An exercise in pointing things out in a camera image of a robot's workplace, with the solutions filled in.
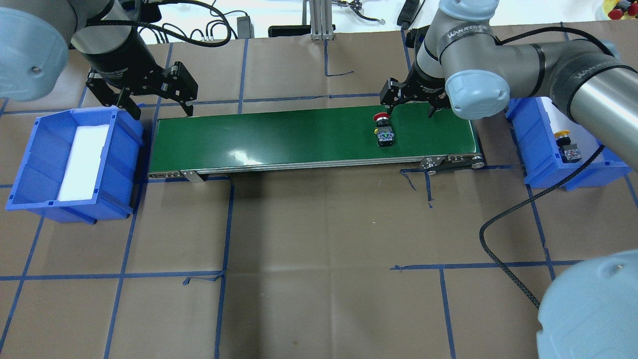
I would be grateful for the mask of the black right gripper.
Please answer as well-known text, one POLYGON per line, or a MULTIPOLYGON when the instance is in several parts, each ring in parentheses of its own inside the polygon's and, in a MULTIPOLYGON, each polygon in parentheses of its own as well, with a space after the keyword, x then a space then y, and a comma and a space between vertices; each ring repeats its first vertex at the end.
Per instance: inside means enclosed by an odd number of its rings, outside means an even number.
POLYGON ((430 76, 419 67, 412 67, 405 82, 390 77, 380 91, 380 104, 390 117, 397 106, 408 102, 428 102, 428 118, 444 109, 450 109, 451 103, 445 93, 444 79, 430 76))

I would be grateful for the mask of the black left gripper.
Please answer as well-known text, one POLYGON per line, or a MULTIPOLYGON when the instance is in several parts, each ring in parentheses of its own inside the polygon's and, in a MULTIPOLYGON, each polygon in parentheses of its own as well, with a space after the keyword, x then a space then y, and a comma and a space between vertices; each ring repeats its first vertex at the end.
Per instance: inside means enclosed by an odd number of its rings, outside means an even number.
POLYGON ((86 86, 105 107, 115 106, 140 120, 142 111, 132 96, 155 95, 178 103, 193 116, 198 84, 185 65, 176 61, 161 68, 155 60, 91 60, 86 86))

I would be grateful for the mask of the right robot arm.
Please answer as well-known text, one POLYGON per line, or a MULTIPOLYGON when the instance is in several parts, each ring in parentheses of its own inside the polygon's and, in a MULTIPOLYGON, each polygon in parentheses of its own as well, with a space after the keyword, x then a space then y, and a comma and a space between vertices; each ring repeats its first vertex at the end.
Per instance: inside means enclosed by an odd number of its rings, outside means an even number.
POLYGON ((637 251, 573 264, 538 300, 488 247, 485 230, 527 204, 566 184, 611 149, 637 168, 637 71, 604 42, 582 30, 545 27, 581 39, 513 45, 498 39, 489 21, 496 0, 441 0, 404 82, 390 79, 380 92, 392 112, 406 102, 449 108, 463 120, 503 111, 510 99, 547 96, 565 116, 597 137, 600 146, 571 175, 484 223, 479 231, 488 257, 524 292, 538 311, 540 359, 635 359, 637 357, 637 251))

